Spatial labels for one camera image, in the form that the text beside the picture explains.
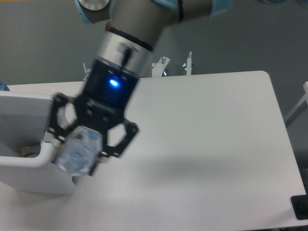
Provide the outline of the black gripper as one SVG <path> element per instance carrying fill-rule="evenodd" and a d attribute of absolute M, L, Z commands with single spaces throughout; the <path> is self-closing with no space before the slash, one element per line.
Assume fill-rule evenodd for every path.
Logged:
<path fill-rule="evenodd" d="M 55 93 L 47 126 L 47 132 L 52 135 L 51 143 L 56 148 L 52 163 L 57 163 L 68 137 L 79 124 L 102 134 L 102 147 L 96 153 L 89 176 L 93 176 L 103 158 L 120 158 L 139 132 L 136 123 L 124 119 L 125 108 L 138 81 L 136 75 L 95 60 L 90 76 L 76 98 Z M 68 122 L 63 128 L 61 125 L 64 123 L 66 105 L 72 103 L 77 119 Z M 110 146 L 108 132 L 118 124 L 124 126 L 125 134 L 115 145 Z"/>

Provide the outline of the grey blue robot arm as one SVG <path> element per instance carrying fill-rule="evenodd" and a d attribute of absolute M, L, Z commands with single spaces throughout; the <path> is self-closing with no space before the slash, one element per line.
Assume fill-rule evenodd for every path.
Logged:
<path fill-rule="evenodd" d="M 139 131 L 126 106 L 165 27 L 227 11 L 231 0 L 79 0 L 92 23 L 107 20 L 102 45 L 76 97 L 53 97 L 48 133 L 53 163 L 63 172 L 92 175 L 102 158 L 120 157 Z"/>

